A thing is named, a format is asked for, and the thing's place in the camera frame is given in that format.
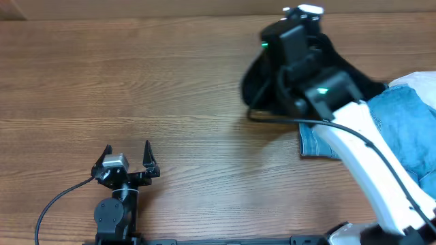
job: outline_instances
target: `blue jeans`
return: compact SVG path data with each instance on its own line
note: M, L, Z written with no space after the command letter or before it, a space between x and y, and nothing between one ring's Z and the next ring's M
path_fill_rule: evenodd
M393 86L368 101L374 123L401 165L436 199L436 110L408 85ZM302 156L338 159L337 153L306 125L300 125Z

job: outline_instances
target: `green led indicator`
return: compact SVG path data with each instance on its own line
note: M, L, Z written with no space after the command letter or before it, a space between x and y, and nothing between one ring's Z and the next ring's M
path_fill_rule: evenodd
M322 95L325 95L328 92L327 88L317 88L318 92Z

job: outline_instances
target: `wooden tabletop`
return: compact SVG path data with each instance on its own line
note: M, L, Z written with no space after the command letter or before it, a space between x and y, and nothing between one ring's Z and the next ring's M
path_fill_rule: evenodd
M87 179L106 144L161 177L140 188L139 231L178 240L286 238L367 223L340 161L301 159L296 127L248 122L239 82L279 16L0 22L0 244L32 244L44 206ZM436 14L334 14L324 30L363 72L436 66ZM95 181L56 202L41 244L94 239Z

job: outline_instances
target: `wire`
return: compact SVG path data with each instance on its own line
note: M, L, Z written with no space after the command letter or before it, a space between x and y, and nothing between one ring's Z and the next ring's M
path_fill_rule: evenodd
M282 81L283 81L283 67L280 68L278 75L279 75L279 77L278 77L277 82L279 84L283 84L282 83ZM373 149L375 151L375 153L377 153L377 155L381 158L381 160L384 162L386 167L388 167L390 173L394 176L395 180L398 182L398 185L400 186L401 190L404 192L407 200L410 202L410 204L412 205L414 210L418 213L418 215L422 218L422 220L430 227L432 232L436 235L436 227L429 220L429 218L427 218L427 216L422 212L420 206L416 203L416 201L410 195L410 193L407 190L406 186L403 184L403 182L401 181L400 177L395 172L395 169L391 166L391 164L386 159L386 157L383 155L383 153L374 145L374 143L371 140L369 140L368 138L366 138L365 136L363 136L362 134L360 134L359 132L357 132L357 131L355 131L353 129L350 129L349 127L346 127L346 126L343 126L343 125L340 125L340 124L337 124L337 123L334 123L334 122L323 121L323 120L291 119L291 118L261 119L261 118L254 118L254 117L252 117L252 112L253 112L254 106L256 106L256 103L259 101L260 97L263 95L265 90L270 86L270 84L271 84L271 80L267 80L264 83L263 87L259 90L257 95L254 97L253 101L250 103L249 108L247 110L247 118L249 120L251 120L253 122L257 122L257 123L275 123L275 124L298 124L298 123L305 123L305 124L309 124L309 125L326 125L326 126L330 126L330 127L334 127L334 128L337 128L337 129L344 130L344 131L346 131L348 133L351 133L352 135L358 137L359 139L361 139L365 143L366 147Z
M51 205L57 201L59 198L61 198L63 195L69 193L70 191L77 189L78 187L81 187L84 184L89 183L90 181L92 181L94 179L94 177L90 177L89 179L85 180L84 182L81 182L80 184L77 184L73 187L70 187L66 190L64 190L63 192L61 192L59 195L57 195L55 198L53 198L53 200L51 200L47 206L44 208L44 210L42 210L42 213L40 214L40 217L38 218L38 221L36 222L36 226L35 226L35 245L40 245L40 241L38 238L39 232L40 232L40 225L42 222L42 218L44 217L44 215L47 213L48 209L51 207Z

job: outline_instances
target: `white cloth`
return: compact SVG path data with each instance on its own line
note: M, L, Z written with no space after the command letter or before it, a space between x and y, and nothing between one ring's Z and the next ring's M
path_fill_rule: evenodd
M408 84L413 88L422 102L436 110L436 71L417 71L397 78L389 83L389 87Z

